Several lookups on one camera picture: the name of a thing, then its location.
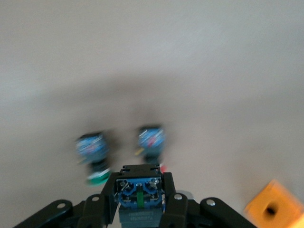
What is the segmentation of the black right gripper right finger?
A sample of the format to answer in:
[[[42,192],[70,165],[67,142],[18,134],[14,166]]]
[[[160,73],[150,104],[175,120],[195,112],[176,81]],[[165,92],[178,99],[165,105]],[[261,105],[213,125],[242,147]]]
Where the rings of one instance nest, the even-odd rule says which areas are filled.
[[[208,197],[200,203],[177,193],[172,173],[162,175],[166,210],[162,228],[254,228],[250,221],[219,198]]]

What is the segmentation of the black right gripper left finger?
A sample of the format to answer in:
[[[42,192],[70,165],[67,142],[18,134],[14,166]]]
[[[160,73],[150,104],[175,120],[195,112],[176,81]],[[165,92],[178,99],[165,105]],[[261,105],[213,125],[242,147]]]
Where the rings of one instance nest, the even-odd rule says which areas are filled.
[[[114,183],[119,172],[111,173],[101,193],[93,194],[77,205],[66,199],[55,200],[16,228],[106,228],[114,219],[117,203],[114,199]]]

